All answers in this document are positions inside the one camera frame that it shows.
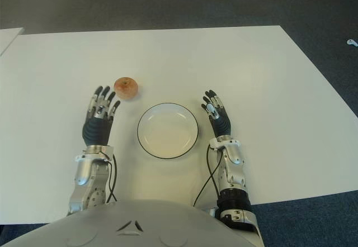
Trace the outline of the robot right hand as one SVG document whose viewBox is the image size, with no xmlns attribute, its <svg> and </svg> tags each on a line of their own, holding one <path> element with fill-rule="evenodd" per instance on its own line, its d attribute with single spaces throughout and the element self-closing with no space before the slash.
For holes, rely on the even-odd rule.
<svg viewBox="0 0 358 247">
<path fill-rule="evenodd" d="M 201 107 L 208 114 L 215 137 L 231 135 L 230 119 L 219 96 L 209 90 L 205 91 L 203 100 L 205 103 L 202 103 Z"/>
</svg>

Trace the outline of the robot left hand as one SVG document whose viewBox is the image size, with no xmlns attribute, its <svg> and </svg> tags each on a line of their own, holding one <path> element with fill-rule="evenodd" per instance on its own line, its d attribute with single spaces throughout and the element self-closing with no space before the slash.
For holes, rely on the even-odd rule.
<svg viewBox="0 0 358 247">
<path fill-rule="evenodd" d="M 92 95 L 82 128 L 86 146 L 108 144 L 114 115 L 120 105 L 120 100 L 111 105 L 115 95 L 109 86 L 99 86 Z"/>
</svg>

